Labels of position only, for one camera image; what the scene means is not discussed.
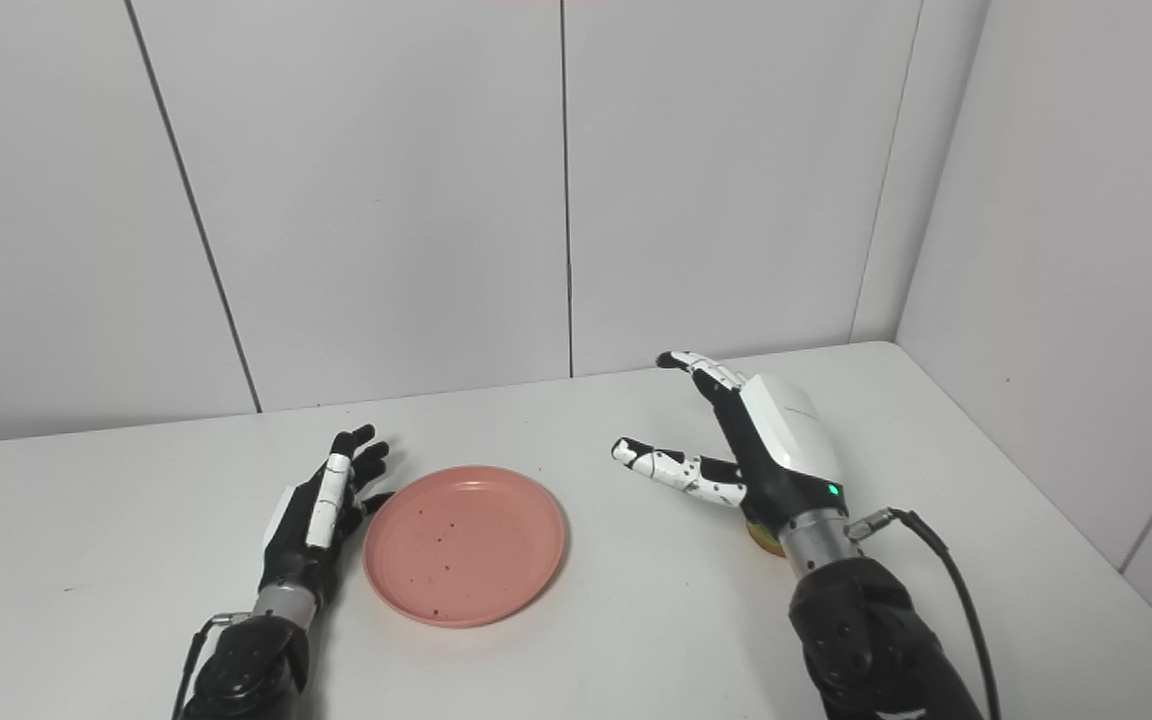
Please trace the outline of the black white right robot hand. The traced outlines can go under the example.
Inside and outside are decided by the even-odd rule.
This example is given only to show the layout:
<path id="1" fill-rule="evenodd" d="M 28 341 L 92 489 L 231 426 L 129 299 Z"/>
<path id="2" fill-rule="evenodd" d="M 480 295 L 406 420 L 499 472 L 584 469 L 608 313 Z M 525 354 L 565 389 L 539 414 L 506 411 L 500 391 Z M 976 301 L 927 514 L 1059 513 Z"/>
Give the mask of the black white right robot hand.
<path id="1" fill-rule="evenodd" d="M 655 363 L 690 376 L 733 457 L 622 437 L 611 450 L 617 464 L 685 495 L 740 509 L 772 536 L 799 524 L 806 511 L 849 518 L 835 445 L 805 391 L 767 374 L 746 377 L 695 353 L 667 351 Z"/>

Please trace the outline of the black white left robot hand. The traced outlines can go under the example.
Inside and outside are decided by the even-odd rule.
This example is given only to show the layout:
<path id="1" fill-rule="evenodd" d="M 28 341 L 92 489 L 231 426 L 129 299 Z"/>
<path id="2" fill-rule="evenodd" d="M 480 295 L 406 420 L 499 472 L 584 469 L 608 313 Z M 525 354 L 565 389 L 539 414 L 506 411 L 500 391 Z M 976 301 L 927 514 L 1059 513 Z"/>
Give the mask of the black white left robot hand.
<path id="1" fill-rule="evenodd" d="M 387 471 L 389 452 L 371 424 L 335 435 L 323 465 L 282 505 L 262 553 L 259 591 L 287 585 L 305 589 L 317 606 L 334 600 L 344 543 L 393 497 L 369 488 Z"/>

